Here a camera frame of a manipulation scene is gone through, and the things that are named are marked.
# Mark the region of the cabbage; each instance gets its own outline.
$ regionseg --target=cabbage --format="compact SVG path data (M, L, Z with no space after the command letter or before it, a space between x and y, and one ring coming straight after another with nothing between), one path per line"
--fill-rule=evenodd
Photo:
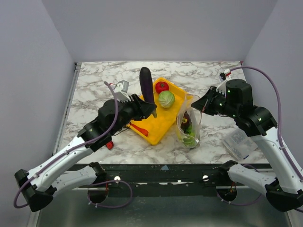
M159 94L159 103L163 108L170 108L175 102L175 96L170 91L162 91Z

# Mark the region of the white marble surface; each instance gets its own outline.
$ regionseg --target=white marble surface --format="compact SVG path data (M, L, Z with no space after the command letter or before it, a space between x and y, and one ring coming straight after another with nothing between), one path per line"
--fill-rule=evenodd
M127 80L129 94L140 93L139 71L145 66L151 70L154 81L164 77L185 91L203 96L211 85L218 85L218 73L239 66L239 62L87 62L83 63L73 96L67 126L61 148L77 135L82 127L93 120L103 103L111 99L111 93L103 81L115 83ZM233 77L244 79L242 70ZM232 119L203 114L201 145L194 150L182 148L176 139L174 126L161 142L150 145L132 130L113 137L112 150L101 148L79 163L115 164L190 164L224 163L234 159L221 139L235 130ZM267 163L263 154L256 150L243 163Z

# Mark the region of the gray floor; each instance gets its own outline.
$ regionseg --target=gray floor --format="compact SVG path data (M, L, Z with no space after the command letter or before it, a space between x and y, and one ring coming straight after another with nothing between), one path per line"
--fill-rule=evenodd
M257 197L238 189L237 202ZM126 199L108 198L117 205ZM263 197L257 204L235 207L216 197L135 198L117 210L88 205L86 190L66 192L40 212L38 227L289 227L286 213L273 209Z

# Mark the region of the bag of vegetables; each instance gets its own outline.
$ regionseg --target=bag of vegetables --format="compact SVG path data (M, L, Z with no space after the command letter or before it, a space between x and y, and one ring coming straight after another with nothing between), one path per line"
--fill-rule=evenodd
M184 148L197 148L200 146L200 124L202 113L195 110L190 105L200 97L185 94L177 115L177 137Z

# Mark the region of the gray wall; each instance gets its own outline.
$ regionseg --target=gray wall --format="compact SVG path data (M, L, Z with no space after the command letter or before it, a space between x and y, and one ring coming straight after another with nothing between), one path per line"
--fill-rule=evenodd
M273 79L282 101L283 137L303 166L303 1L279 0L249 51L244 65L258 67ZM275 93L258 73L244 71L255 103L277 116Z
M42 0L75 61L239 61L276 0Z
M24 227L14 173L51 156L74 64L40 0L3 1L0 31L0 226Z

